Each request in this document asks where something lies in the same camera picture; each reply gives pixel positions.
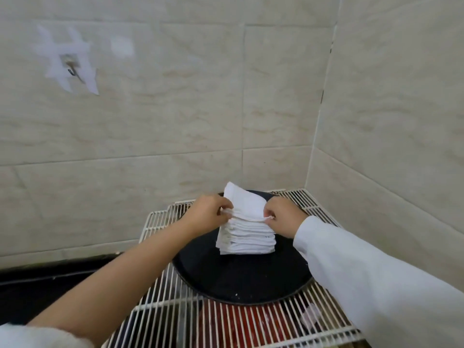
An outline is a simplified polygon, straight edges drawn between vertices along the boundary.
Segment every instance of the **napkin stack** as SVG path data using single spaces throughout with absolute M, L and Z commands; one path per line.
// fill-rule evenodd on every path
M 275 233 L 264 223 L 268 217 L 263 217 L 266 200 L 232 182 L 225 187 L 224 197 L 232 202 L 234 209 L 223 210 L 229 212 L 232 218 L 219 228 L 216 247 L 221 255 L 273 252 Z

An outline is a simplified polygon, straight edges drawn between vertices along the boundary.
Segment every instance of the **metal wire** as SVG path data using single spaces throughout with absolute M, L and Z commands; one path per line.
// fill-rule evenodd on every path
M 339 225 L 305 189 L 272 193 L 293 200 L 323 222 Z M 178 202 L 150 213 L 140 242 L 176 222 L 192 202 Z M 169 264 L 103 346 L 322 348 L 362 339 L 336 300 L 314 280 L 292 298 L 241 307 L 204 299 L 188 288 Z

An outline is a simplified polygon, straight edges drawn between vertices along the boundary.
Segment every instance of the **black tray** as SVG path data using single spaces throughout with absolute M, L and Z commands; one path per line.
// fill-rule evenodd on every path
M 252 191 L 269 200 L 272 194 Z M 292 296 L 311 279 L 293 240 L 275 235 L 275 251 L 264 255 L 220 255 L 219 228 L 192 240 L 173 259 L 181 278 L 199 294 L 228 304 L 257 305 Z

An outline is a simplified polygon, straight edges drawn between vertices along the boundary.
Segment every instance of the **white shirt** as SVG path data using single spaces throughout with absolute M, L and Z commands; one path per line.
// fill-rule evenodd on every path
M 293 246 L 373 348 L 461 348 L 464 293 L 355 235 L 308 217 Z M 0 348 L 93 348 L 55 328 L 0 326 Z

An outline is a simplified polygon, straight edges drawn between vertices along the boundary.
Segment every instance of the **white cloth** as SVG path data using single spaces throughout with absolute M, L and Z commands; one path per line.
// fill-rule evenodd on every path
M 373 348 L 464 347 L 464 293 L 315 216 L 293 246 Z
M 94 348 L 87 339 L 57 328 L 0 326 L 0 348 Z
M 219 228 L 216 247 L 225 254 L 267 254 L 274 251 L 274 231 L 264 223 L 266 200 L 229 182 L 224 197 L 234 205 L 226 209 L 232 218 Z

